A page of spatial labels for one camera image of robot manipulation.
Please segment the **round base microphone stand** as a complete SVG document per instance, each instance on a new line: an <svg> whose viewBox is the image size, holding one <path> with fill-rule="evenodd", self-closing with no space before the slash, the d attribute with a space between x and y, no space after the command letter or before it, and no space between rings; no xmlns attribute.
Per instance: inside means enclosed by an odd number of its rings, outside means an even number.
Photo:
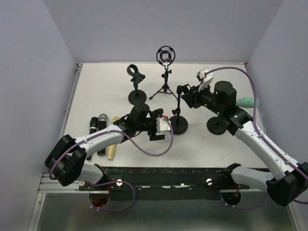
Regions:
<svg viewBox="0 0 308 231"><path fill-rule="evenodd" d="M146 93L138 89L138 85L145 79L145 75L141 74L136 65L130 64L127 67L127 73L132 77L130 80L133 83L134 90L128 95L128 101L132 105L145 103L147 100Z"/></svg>

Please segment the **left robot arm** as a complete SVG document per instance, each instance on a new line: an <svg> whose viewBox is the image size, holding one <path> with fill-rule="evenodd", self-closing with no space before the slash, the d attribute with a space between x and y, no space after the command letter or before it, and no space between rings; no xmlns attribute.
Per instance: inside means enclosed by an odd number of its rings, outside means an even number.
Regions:
<svg viewBox="0 0 308 231"><path fill-rule="evenodd" d="M147 132L151 141L163 140L163 133L171 130L163 113L162 108L151 111L146 104L136 105L129 114L100 131L78 138L62 136L45 160L50 179L58 180L62 186L83 181L102 190L107 183L106 171L98 164L86 164L86 159L111 145L131 141L140 132Z"/></svg>

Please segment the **edge microphone stand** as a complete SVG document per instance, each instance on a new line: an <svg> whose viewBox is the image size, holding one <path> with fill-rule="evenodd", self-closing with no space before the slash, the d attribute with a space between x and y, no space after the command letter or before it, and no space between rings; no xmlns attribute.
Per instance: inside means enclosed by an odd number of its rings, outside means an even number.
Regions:
<svg viewBox="0 0 308 231"><path fill-rule="evenodd" d="M173 116L170 118L171 127L173 129L173 133L175 135L181 135L185 133L188 129L188 121L186 118L181 116L181 109L180 109L180 101L181 101L181 94L183 93L183 86L177 86L177 107L176 109L172 110Z"/></svg>

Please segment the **small black microphone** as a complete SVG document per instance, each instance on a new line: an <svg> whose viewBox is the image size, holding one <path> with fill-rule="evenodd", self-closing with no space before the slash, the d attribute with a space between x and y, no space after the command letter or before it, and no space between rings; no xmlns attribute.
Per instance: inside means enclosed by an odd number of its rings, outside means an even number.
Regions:
<svg viewBox="0 0 308 231"><path fill-rule="evenodd" d="M97 132L97 130L98 130L98 123L99 123L99 120L98 120L97 117L92 117L91 118L89 134L93 134L93 133Z"/></svg>

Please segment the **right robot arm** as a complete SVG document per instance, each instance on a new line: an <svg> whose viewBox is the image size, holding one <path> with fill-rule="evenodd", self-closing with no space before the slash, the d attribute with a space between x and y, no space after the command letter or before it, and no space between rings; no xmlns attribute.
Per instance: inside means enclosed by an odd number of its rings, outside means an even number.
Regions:
<svg viewBox="0 0 308 231"><path fill-rule="evenodd" d="M278 205L287 206L308 188L308 164L299 163L279 148L257 126L255 120L244 109L236 105L236 89L230 82L219 81L214 92L210 86L185 85L181 98L190 108L204 106L216 117L207 122L207 129L218 135L218 129L228 131L245 143L267 166L268 172L258 171L232 164L221 177L222 185L228 189L237 184L266 192Z"/></svg>

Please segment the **black tripod microphone stand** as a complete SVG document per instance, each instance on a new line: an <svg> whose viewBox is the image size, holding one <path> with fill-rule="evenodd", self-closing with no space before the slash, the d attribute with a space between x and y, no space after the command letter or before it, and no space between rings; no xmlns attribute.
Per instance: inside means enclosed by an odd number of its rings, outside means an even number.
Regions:
<svg viewBox="0 0 308 231"><path fill-rule="evenodd" d="M168 45L162 46L157 50L156 60L161 66L164 67L164 73L161 75L161 77L164 79L164 84L156 93L149 97L149 100L152 100L154 96L159 93L173 95L175 98L177 98L177 96L173 93L173 91L170 89L170 86L168 85L169 75L172 74L172 70L169 68L169 66L174 63L175 58L176 53L174 49Z"/></svg>

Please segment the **teal microphone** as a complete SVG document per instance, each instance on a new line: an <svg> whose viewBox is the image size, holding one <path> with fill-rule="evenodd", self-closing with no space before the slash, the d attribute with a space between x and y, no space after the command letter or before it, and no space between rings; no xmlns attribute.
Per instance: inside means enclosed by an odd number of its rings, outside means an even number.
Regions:
<svg viewBox="0 0 308 231"><path fill-rule="evenodd" d="M254 101L253 97L239 98L236 99L236 105L241 108L254 108Z"/></svg>

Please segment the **black glitter microphone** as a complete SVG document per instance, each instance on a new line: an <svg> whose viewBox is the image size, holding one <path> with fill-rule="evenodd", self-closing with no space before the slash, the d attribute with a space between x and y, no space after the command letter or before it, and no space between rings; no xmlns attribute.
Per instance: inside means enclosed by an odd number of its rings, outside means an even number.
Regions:
<svg viewBox="0 0 308 231"><path fill-rule="evenodd" d="M107 127L108 123L108 116L106 114L100 114L98 117L98 131L101 131ZM105 149L101 149L97 152L98 156L104 156L105 155Z"/></svg>

